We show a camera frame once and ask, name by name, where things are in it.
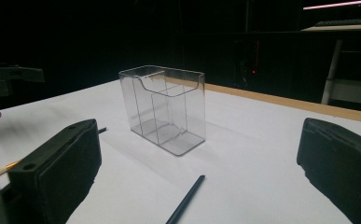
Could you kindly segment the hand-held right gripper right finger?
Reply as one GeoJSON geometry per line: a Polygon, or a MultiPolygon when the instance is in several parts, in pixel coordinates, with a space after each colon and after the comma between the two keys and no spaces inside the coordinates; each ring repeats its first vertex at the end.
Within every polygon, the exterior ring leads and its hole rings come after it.
{"type": "Polygon", "coordinates": [[[297,164],[353,224],[361,224],[361,136],[320,119],[303,122],[297,164]]]}

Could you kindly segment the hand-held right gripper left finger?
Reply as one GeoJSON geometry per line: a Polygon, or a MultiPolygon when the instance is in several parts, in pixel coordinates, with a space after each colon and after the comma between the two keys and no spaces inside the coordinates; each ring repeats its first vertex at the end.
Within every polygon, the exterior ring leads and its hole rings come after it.
{"type": "Polygon", "coordinates": [[[11,224],[65,224],[102,164],[97,122],[72,124],[8,171],[11,224]]]}

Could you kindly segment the clear acrylic organizer box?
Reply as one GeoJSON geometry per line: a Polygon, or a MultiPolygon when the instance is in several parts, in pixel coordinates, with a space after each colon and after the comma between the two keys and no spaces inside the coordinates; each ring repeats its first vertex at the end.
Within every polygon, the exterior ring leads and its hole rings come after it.
{"type": "Polygon", "coordinates": [[[132,132],[175,156],[205,142],[204,73],[144,65],[118,76],[132,132]]]}

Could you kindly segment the white table sheet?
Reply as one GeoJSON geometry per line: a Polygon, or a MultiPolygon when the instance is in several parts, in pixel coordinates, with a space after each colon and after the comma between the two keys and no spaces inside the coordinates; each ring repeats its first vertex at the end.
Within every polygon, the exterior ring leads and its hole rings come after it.
{"type": "Polygon", "coordinates": [[[208,85],[206,140],[176,157],[133,133],[116,81],[7,108],[0,167],[64,127],[96,119],[103,163],[69,224],[164,224],[194,192],[182,224],[350,224],[297,165],[303,121],[361,135],[361,111],[208,85]]]}

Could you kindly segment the dark keyboard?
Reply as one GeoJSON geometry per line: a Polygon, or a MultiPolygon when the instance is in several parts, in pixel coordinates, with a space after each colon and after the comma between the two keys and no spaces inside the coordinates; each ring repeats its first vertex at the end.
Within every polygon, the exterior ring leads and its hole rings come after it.
{"type": "Polygon", "coordinates": [[[319,21],[314,26],[343,26],[343,25],[361,25],[361,19],[319,21]]]}

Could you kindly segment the pink light strip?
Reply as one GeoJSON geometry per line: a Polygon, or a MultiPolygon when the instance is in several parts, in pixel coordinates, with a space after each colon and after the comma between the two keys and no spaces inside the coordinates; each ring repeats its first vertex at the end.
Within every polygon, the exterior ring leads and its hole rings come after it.
{"type": "Polygon", "coordinates": [[[334,7],[361,7],[361,0],[306,0],[303,10],[316,10],[334,7]]]}

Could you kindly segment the white desk frame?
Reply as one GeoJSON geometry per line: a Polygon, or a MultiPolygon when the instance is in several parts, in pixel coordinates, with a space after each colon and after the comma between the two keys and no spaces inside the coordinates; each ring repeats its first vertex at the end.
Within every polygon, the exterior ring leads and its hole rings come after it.
{"type": "Polygon", "coordinates": [[[361,24],[315,25],[303,32],[331,35],[335,39],[322,104],[361,104],[361,24]]]}

